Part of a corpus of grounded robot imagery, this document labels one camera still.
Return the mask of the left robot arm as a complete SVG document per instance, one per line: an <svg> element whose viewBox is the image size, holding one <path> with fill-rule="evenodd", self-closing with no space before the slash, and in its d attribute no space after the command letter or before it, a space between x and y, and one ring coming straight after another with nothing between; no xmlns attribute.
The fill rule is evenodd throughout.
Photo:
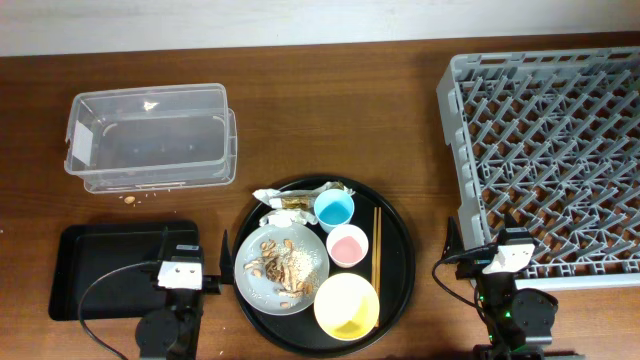
<svg viewBox="0 0 640 360"><path fill-rule="evenodd" d="M204 250L198 240L172 238L167 231L151 279L166 293L164 305L142 317L135 340L141 359L194 359L197 353L204 297L219 295L234 283L228 234L222 237L220 273L204 273Z"/></svg>

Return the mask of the wooden chopstick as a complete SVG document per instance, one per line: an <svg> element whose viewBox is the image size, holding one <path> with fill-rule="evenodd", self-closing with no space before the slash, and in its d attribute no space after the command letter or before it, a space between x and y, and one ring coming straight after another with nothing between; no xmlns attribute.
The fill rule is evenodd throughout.
<svg viewBox="0 0 640 360"><path fill-rule="evenodd" d="M379 245L380 208L374 207L373 233L372 233L372 270L371 283L378 292L378 245Z"/></svg>
<svg viewBox="0 0 640 360"><path fill-rule="evenodd" d="M378 245L378 292L376 292L377 296L380 296L381 293L381 240L382 240L382 209L380 208L380 223L379 223L379 230L378 230L378 235L379 235L379 245Z"/></svg>

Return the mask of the blue cup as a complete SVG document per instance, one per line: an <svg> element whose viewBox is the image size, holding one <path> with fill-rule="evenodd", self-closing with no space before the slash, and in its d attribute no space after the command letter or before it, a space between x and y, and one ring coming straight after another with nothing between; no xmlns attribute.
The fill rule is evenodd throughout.
<svg viewBox="0 0 640 360"><path fill-rule="evenodd" d="M337 226L351 221L355 213L355 203L347 191L329 189L318 195L313 210L321 228L330 233Z"/></svg>

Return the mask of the gold snack wrapper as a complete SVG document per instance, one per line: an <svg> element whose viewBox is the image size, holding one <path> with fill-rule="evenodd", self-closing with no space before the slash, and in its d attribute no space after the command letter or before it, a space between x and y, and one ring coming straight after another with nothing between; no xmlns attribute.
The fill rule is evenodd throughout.
<svg viewBox="0 0 640 360"><path fill-rule="evenodd" d="M277 189L258 189L252 195L263 204L272 209L311 209L316 198L323 192L328 190L342 190L352 196L355 191L346 187L340 181L328 181L311 190L277 190Z"/></svg>

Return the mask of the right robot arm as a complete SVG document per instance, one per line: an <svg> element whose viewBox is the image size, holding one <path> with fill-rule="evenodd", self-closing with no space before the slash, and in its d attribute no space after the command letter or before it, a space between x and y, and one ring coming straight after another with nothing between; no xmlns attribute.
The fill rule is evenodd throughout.
<svg viewBox="0 0 640 360"><path fill-rule="evenodd" d="M454 264L458 280L475 282L467 300L449 289L449 295L474 308L485 324L490 343L476 345L475 359L543 359L552 343L551 329L558 300L541 290L519 289L516 275L529 267L535 239L509 214L497 240L466 250L454 218L448 219L447 237L437 266Z"/></svg>

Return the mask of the pink cup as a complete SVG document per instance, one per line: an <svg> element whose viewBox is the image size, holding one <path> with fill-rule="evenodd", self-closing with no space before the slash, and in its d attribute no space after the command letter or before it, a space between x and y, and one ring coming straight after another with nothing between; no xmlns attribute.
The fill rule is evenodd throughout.
<svg viewBox="0 0 640 360"><path fill-rule="evenodd" d="M337 266L351 268L367 255L369 240L360 227L343 224L328 234L326 248L330 259Z"/></svg>

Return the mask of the white tissue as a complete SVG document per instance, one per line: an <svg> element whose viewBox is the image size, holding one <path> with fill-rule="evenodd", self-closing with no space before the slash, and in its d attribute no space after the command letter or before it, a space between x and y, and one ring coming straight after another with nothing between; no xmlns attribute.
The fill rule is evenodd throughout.
<svg viewBox="0 0 640 360"><path fill-rule="evenodd" d="M274 225L285 228L292 224L317 225L318 219L312 213L301 209L276 209L272 210L259 220L259 226Z"/></svg>

